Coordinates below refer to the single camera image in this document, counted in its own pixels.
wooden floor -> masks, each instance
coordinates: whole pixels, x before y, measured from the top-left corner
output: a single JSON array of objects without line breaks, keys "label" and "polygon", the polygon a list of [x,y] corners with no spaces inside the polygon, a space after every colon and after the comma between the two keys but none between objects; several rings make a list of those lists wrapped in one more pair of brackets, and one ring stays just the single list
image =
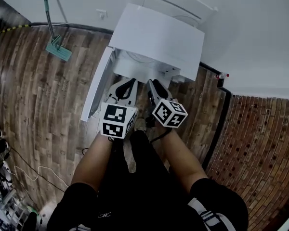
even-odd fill
[{"label": "wooden floor", "polygon": [[[73,52],[67,63],[45,51],[50,39],[47,27],[19,28],[0,34],[0,126],[10,145],[33,168],[50,167],[69,184],[82,157],[81,149],[88,146],[96,133],[94,119],[81,122],[80,114],[110,36],[73,28],[55,30],[65,35],[63,46]],[[200,68],[195,82],[170,86],[173,96],[189,113],[179,133],[201,161],[211,144],[225,96],[216,85],[214,74]],[[137,106],[139,116],[144,115],[145,85],[138,89]],[[134,171],[129,146],[124,150],[130,171]],[[16,153],[11,154],[12,171],[17,165],[30,177],[36,177]],[[38,208],[48,201],[61,200],[63,193],[44,179],[31,181],[18,169],[17,173]],[[41,174],[57,187],[66,189],[49,170],[41,169]]]},{"label": "wooden floor", "polygon": [[289,201],[289,100],[232,97],[207,173],[243,198],[249,231],[278,217]]}]

